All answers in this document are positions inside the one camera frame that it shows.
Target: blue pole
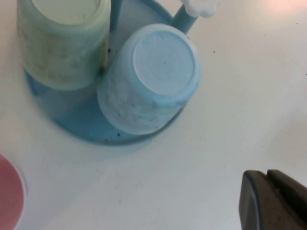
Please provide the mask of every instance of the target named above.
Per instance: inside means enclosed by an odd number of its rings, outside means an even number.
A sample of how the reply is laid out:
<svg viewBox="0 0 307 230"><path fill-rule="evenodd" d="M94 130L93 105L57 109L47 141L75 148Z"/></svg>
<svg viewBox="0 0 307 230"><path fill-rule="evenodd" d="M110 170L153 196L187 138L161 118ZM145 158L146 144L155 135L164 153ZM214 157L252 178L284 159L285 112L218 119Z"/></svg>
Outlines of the blue pole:
<svg viewBox="0 0 307 230"><path fill-rule="evenodd" d="M190 28L193 26L198 17L192 17L186 12L185 6L182 5L179 11L174 16L171 26L177 28L183 33L187 34Z"/></svg>
<svg viewBox="0 0 307 230"><path fill-rule="evenodd" d="M111 23L110 31L115 31L118 24L120 8L123 0L111 0Z"/></svg>

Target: light blue cup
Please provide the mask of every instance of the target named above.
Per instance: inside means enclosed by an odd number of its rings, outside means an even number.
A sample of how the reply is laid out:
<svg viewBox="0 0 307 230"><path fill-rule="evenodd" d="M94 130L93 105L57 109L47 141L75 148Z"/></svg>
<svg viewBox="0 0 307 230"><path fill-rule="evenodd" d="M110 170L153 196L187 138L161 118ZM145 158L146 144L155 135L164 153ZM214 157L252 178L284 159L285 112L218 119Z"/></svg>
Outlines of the light blue cup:
<svg viewBox="0 0 307 230"><path fill-rule="evenodd" d="M184 33L149 25L126 41L98 86L98 102L116 128L150 134L186 105L201 76L197 49Z"/></svg>

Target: white countertop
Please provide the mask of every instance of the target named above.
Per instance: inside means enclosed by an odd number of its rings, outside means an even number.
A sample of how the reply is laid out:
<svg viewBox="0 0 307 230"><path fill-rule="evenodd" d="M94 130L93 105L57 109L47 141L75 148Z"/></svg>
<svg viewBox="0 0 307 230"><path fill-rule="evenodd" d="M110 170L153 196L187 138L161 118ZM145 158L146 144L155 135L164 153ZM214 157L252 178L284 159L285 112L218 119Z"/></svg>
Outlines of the white countertop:
<svg viewBox="0 0 307 230"><path fill-rule="evenodd" d="M21 230L237 230L245 170L307 185L305 0L225 0L199 19L189 33L204 66L198 92L168 130L121 148L76 139L37 108L15 8L0 1L0 152L26 176Z"/></svg>

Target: pink cup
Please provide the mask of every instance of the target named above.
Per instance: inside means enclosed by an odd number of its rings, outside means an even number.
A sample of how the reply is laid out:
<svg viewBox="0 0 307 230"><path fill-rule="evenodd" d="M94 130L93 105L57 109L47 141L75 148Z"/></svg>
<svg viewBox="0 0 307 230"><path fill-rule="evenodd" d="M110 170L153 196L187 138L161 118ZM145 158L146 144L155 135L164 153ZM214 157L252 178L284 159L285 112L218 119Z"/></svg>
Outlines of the pink cup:
<svg viewBox="0 0 307 230"><path fill-rule="evenodd" d="M16 167L0 155L0 229L15 230L24 212L26 186Z"/></svg>

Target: holder stem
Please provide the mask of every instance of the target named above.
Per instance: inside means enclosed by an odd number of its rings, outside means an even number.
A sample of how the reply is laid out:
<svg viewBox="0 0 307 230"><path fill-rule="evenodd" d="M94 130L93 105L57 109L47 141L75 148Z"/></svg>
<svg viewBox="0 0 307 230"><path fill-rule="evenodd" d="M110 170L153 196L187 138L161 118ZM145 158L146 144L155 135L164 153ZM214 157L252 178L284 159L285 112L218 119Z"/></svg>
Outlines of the holder stem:
<svg viewBox="0 0 307 230"><path fill-rule="evenodd" d="M198 17L192 17L188 15L185 6L182 5L179 11L174 16L170 25L187 34L197 19Z"/></svg>

